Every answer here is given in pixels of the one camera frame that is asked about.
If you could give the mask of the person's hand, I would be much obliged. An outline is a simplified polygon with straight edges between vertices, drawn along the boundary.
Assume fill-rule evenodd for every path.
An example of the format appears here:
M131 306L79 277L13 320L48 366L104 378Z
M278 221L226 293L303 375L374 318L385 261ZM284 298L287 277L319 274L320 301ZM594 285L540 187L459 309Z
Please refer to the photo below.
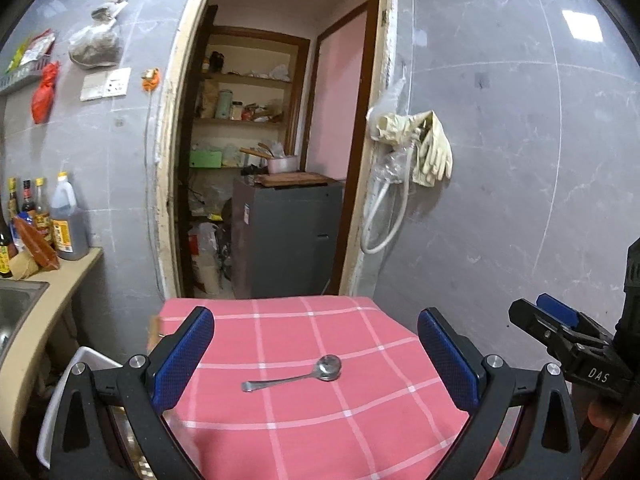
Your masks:
M620 410L611 408L598 399L589 403L587 416L593 427L605 432L614 431L620 422L625 423L625 415Z

